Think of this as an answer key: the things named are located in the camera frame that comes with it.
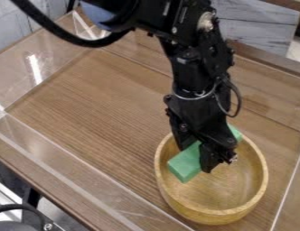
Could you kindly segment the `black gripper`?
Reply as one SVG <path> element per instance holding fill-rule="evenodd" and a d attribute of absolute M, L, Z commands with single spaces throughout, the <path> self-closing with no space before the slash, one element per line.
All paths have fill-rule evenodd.
<path fill-rule="evenodd" d="M 228 126 L 232 109 L 232 92 L 220 90 L 201 98 L 180 98 L 165 95 L 169 124 L 180 150 L 185 150 L 196 140 L 200 144 L 201 171 L 211 173 L 224 162 L 237 159 L 233 150 L 236 138 Z"/>

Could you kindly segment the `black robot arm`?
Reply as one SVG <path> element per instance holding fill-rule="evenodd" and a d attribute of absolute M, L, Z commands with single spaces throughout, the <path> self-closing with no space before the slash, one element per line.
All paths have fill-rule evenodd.
<path fill-rule="evenodd" d="M 172 93 L 165 95 L 179 147 L 199 141 L 199 166 L 211 173 L 237 156 L 228 119 L 232 96 L 240 94 L 229 68 L 235 51 L 220 31 L 211 0 L 82 0 L 94 24 L 110 31 L 144 30 L 160 40 L 172 66 Z"/>

